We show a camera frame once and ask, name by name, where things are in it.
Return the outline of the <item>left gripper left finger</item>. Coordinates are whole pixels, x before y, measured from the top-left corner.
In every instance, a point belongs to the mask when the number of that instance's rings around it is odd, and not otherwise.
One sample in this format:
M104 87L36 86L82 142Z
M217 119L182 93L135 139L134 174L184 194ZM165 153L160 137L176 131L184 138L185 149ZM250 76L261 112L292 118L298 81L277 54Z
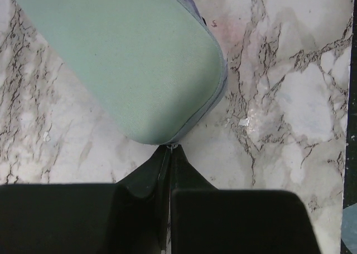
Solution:
M170 150L117 183L1 186L2 253L161 253Z

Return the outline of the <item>purple umbrella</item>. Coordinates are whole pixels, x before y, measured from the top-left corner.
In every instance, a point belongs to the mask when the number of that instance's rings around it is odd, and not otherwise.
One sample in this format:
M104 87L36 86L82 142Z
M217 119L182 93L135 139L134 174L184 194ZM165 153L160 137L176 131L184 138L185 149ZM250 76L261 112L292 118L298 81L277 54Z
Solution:
M201 14L200 14L200 12L199 12L194 0L184 0L184 1L196 13L196 15L203 21L203 23L205 25L207 25L205 19L201 16Z

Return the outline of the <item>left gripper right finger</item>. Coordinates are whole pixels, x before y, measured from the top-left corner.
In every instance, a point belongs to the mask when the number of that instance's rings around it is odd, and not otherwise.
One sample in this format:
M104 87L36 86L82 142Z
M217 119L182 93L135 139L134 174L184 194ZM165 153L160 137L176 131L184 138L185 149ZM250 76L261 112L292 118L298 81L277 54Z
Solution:
M300 198L284 190L222 190L171 159L172 253L319 253Z

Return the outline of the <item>mint green umbrella case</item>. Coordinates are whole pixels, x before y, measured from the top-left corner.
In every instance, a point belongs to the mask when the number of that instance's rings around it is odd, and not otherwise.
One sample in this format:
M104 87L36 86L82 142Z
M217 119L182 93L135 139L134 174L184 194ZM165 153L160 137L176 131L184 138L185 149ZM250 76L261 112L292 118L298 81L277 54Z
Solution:
M15 1L131 140L176 143L224 95L226 59L184 0Z

